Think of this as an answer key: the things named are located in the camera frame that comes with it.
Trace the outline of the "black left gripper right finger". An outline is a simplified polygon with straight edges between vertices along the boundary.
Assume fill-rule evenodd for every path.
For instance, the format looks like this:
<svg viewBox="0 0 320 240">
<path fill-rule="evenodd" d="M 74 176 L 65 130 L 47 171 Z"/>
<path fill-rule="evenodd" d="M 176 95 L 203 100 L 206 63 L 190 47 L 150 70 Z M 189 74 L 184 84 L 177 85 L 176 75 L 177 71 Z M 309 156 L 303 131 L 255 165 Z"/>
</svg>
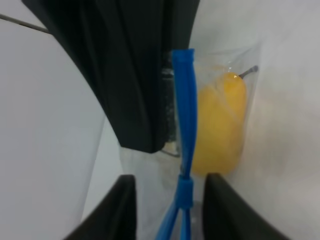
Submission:
<svg viewBox="0 0 320 240">
<path fill-rule="evenodd" d="M 206 240 L 287 240 L 258 215 L 218 173 L 206 176 L 202 206 Z"/>
</svg>

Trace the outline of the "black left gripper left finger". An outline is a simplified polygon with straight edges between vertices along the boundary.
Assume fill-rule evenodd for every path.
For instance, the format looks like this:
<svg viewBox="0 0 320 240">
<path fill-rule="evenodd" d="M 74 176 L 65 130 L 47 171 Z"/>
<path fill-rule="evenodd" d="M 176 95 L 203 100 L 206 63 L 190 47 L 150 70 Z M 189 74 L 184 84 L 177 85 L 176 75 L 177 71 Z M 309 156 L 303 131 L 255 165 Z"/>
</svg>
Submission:
<svg viewBox="0 0 320 240">
<path fill-rule="evenodd" d="M 136 180 L 119 176 L 94 211 L 67 240 L 135 240 L 137 238 Z"/>
</svg>

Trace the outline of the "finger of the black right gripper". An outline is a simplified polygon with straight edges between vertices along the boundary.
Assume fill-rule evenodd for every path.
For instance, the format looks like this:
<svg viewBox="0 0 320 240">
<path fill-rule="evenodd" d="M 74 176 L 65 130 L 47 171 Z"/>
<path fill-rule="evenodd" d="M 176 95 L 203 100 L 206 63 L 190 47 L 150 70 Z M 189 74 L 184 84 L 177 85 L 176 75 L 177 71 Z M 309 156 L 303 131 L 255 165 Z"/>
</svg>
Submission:
<svg viewBox="0 0 320 240">
<path fill-rule="evenodd" d="M 189 47 L 197 0 L 26 0 L 84 76 L 121 147 L 176 137 L 172 50 Z"/>
</svg>

